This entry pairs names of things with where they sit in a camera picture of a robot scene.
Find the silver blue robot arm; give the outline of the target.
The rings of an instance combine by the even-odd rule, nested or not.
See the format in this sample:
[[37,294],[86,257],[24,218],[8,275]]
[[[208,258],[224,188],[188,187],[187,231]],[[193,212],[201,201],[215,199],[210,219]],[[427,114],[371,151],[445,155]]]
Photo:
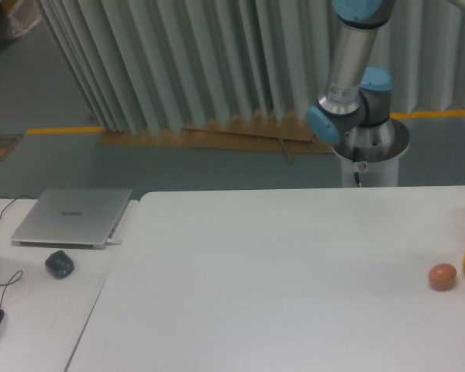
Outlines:
[[353,162],[409,146],[396,111],[465,108],[465,1],[334,1],[329,76],[306,112],[315,136]]

